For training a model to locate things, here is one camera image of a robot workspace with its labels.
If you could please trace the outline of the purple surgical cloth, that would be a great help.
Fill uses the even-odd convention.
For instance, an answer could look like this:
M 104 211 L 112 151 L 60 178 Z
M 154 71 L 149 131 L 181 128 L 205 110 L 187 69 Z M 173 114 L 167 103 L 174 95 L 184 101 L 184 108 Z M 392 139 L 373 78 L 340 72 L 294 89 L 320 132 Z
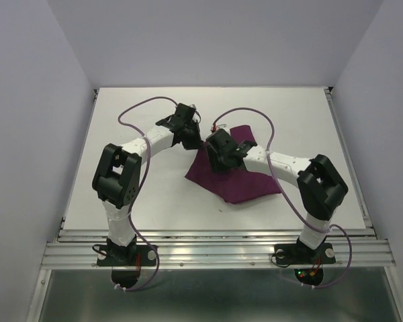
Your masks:
M 208 143 L 197 151 L 185 178 L 203 189 L 219 196 L 225 202 L 237 205 L 281 191 L 274 179 L 266 174 L 232 169 L 213 172 L 208 160 Z

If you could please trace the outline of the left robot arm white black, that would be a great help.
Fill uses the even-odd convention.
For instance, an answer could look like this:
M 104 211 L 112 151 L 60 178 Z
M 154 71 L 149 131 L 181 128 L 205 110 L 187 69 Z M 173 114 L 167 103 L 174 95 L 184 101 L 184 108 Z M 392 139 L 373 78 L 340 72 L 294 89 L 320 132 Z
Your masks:
M 130 214 L 146 180 L 150 159 L 177 144 L 186 150 L 203 146 L 199 113 L 193 105 L 178 104 L 174 114 L 139 134 L 139 138 L 126 144 L 106 145 L 93 176 L 92 187 L 102 202 L 108 223 L 106 243 L 93 246 L 98 266 L 133 266 L 149 250 L 137 245 L 138 234 Z

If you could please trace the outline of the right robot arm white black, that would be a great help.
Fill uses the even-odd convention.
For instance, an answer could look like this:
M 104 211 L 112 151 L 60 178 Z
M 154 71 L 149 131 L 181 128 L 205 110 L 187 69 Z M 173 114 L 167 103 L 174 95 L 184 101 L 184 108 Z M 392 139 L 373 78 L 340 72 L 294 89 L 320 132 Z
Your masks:
M 284 198 L 302 220 L 303 230 L 295 244 L 275 247 L 277 264 L 310 264 L 321 260 L 332 216 L 349 192 L 330 159 L 322 154 L 308 159 L 268 152 L 247 140 L 239 144 L 225 129 L 216 130 L 206 141 L 213 171 L 239 169 L 270 175 L 275 183 L 287 182 L 300 192 L 305 217 L 298 213 L 288 196 Z

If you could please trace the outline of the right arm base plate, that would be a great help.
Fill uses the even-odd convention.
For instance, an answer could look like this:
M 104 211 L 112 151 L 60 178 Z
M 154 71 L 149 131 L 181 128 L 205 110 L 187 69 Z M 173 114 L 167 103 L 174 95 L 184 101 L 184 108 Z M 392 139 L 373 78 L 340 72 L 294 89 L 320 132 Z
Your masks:
M 330 243 L 322 243 L 315 250 L 299 243 L 277 244 L 274 246 L 271 260 L 280 266 L 336 263 L 334 250 Z

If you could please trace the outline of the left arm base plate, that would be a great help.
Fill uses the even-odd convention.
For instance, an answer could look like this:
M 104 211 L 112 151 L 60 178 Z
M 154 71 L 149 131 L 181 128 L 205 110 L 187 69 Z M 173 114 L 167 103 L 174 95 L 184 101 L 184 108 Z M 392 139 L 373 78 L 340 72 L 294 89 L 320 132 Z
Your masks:
M 147 245 L 132 244 L 118 250 L 115 246 L 95 244 L 92 250 L 97 255 L 99 267 L 154 267 L 157 264 L 154 250 Z

